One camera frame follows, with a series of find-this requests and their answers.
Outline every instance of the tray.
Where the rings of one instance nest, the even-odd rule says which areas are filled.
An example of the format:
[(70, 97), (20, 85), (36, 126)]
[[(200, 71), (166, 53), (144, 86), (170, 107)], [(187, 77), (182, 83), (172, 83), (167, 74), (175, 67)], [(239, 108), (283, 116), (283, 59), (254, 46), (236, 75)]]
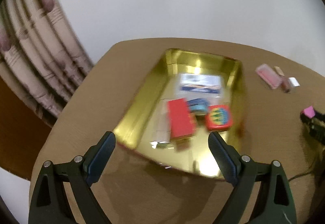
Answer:
[(114, 129), (118, 143), (165, 167), (222, 179), (219, 167), (208, 148), (209, 132), (198, 120), (196, 134), (186, 140), (155, 148), (152, 142), (163, 103), (175, 99), (176, 74), (221, 75), (225, 83), (222, 104), (230, 107), (233, 126), (221, 132), (222, 138), (240, 153), (245, 110), (245, 85), (242, 63), (208, 53), (169, 49), (147, 75), (128, 111)]

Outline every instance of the floor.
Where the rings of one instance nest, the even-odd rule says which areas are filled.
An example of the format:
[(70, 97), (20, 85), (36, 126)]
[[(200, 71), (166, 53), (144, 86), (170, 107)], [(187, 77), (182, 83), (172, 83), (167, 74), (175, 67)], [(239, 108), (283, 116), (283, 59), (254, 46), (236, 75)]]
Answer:
[[(60, 2), (94, 63), (122, 40), (187, 37), (259, 47), (325, 76), (325, 6), (321, 0)], [(21, 224), (27, 224), (29, 182), (0, 169), (0, 183), (0, 195), (9, 209)]]

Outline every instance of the screw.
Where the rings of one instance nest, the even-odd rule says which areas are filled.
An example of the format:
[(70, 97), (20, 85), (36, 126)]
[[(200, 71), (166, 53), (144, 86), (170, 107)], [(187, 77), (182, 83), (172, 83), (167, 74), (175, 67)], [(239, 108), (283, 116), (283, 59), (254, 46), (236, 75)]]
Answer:
[(49, 167), (51, 165), (51, 161), (45, 161), (44, 163), (43, 163), (43, 166), (44, 167)]
[(275, 160), (275, 161), (273, 161), (273, 164), (274, 164), (274, 166), (276, 166), (276, 167), (280, 167), (280, 162), (279, 161), (277, 161), (277, 160)]
[(81, 156), (81, 155), (76, 156), (76, 157), (74, 158), (74, 161), (75, 161), (76, 163), (81, 162), (81, 161), (82, 161), (82, 156)]
[(243, 155), (243, 156), (242, 156), (242, 160), (243, 160), (244, 162), (249, 162), (249, 161), (251, 160), (251, 158), (250, 158), (248, 155)]

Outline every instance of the lip gloss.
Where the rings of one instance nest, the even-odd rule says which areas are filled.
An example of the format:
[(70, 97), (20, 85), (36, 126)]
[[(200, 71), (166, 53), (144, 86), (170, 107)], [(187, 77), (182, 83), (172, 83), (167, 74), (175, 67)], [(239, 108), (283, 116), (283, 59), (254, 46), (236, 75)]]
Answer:
[(281, 88), (282, 88), (282, 90), (283, 90), (285, 93), (290, 92), (292, 86), (291, 86), (291, 84), (290, 84), (288, 78), (286, 78), (286, 77), (284, 76), (284, 73), (283, 73), (283, 71), (281, 70), (280, 67), (274, 67), (274, 69), (275, 69), (275, 71), (277, 72), (277, 74), (281, 77)]

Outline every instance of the black device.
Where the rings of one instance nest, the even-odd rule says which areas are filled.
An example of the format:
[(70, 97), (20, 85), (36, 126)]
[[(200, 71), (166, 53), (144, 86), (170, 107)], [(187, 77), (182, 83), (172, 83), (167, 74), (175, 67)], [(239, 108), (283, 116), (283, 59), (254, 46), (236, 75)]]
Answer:
[[(69, 182), (87, 224), (109, 224), (108, 217), (91, 191), (115, 148), (115, 135), (106, 132), (84, 156), (53, 164), (45, 161), (31, 198), (28, 224), (76, 224), (63, 187)], [(208, 145), (225, 180), (234, 186), (214, 224), (238, 224), (254, 183), (261, 186), (249, 224), (296, 224), (296, 211), (288, 179), (279, 161), (257, 163), (239, 155), (217, 132), (210, 133)]]
[(315, 115), (310, 118), (302, 111), (300, 113), (300, 120), (306, 125), (308, 133), (311, 137), (325, 145), (325, 114), (322, 114), (314, 109)]

